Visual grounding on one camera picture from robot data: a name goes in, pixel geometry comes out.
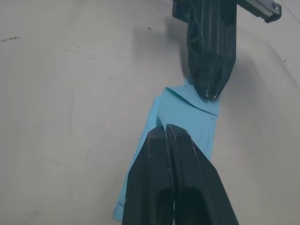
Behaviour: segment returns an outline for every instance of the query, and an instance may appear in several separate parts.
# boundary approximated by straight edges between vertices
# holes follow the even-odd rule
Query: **light blue fabric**
[[[146,136],[156,126],[174,124],[187,130],[194,143],[210,159],[218,119],[220,100],[207,101],[199,98],[193,85],[188,81],[179,87],[165,88],[157,97],[149,112],[145,129],[140,137],[136,152],[128,167],[123,188],[113,218],[122,221],[129,170],[139,154]]]

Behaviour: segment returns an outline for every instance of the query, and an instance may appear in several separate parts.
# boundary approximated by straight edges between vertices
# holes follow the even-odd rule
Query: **white table surface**
[[[300,18],[298,0],[285,5]],[[212,162],[240,224],[300,223],[300,23],[238,9]],[[155,96],[187,73],[169,0],[0,1],[0,224],[116,225]]]

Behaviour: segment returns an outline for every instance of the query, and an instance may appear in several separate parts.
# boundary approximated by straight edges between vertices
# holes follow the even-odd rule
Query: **blue cloth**
[[[146,140],[148,132],[161,125],[165,128],[167,124],[174,124],[186,129],[194,143],[210,159],[219,107],[219,99],[208,101],[199,98],[193,85],[190,85],[188,81],[183,86],[164,89],[162,95],[155,99],[149,112],[145,129],[118,196],[113,214],[114,219],[122,221],[128,173]]]

